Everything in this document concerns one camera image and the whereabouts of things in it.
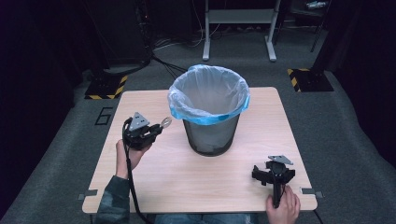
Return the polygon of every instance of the wooden table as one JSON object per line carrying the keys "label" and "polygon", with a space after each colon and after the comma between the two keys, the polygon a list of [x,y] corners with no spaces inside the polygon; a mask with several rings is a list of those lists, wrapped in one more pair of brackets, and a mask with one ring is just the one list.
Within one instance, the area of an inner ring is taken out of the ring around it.
{"label": "wooden table", "polygon": [[[120,99],[90,189],[96,196],[85,198],[82,210],[95,214],[104,189],[115,174],[115,145],[121,139],[123,122],[134,112],[151,124],[159,123],[170,110],[166,91],[126,91]],[[300,197],[302,210],[314,210],[314,195],[300,152],[296,146],[283,105],[275,88],[250,88],[248,110],[240,116],[232,146],[217,157],[194,152],[187,140],[182,120],[174,119],[134,169],[134,183],[143,213],[262,212],[273,186],[262,186],[251,177],[254,165],[265,169],[270,155],[285,155],[296,171],[289,182]],[[134,204],[131,197],[131,212]]]}

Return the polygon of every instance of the hand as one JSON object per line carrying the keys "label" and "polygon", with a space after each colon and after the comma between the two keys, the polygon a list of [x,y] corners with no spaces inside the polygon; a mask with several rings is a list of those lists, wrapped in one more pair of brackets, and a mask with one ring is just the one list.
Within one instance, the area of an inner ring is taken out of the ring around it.
{"label": "hand", "polygon": [[278,208],[273,206],[273,196],[268,195],[266,201],[268,220],[271,224],[293,224],[300,213],[300,207],[300,199],[290,186],[286,186]]}
{"label": "hand", "polygon": [[[144,147],[142,150],[129,150],[129,159],[131,160],[132,169],[134,169],[137,164],[142,159],[142,156],[150,149],[151,144]],[[126,164],[125,149],[122,139],[116,144],[117,148],[117,166],[116,166],[116,176],[124,179],[128,179],[128,166]]]}

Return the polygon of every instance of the gray sleeve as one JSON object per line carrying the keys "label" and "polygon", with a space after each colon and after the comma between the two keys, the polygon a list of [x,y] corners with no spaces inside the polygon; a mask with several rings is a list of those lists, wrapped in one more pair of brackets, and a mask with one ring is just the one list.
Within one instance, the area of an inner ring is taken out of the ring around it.
{"label": "gray sleeve", "polygon": [[129,223],[129,202],[128,180],[113,175],[105,188],[94,223]]}

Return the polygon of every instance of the plastic bag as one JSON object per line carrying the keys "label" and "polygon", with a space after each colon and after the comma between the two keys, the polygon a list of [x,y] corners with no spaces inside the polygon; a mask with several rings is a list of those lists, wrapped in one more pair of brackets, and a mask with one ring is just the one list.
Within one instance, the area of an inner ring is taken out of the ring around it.
{"label": "plastic bag", "polygon": [[212,125],[231,119],[248,108],[248,84],[234,71],[195,65],[170,87],[168,102],[176,119]]}

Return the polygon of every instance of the trash can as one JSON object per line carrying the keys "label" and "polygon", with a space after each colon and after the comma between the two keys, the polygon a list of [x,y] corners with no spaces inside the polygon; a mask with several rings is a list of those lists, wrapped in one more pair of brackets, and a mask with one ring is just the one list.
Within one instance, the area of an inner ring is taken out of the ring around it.
{"label": "trash can", "polygon": [[207,65],[189,68],[168,93],[172,116],[183,119],[191,148],[204,156],[218,156],[230,148],[249,99],[242,77],[230,69]]}

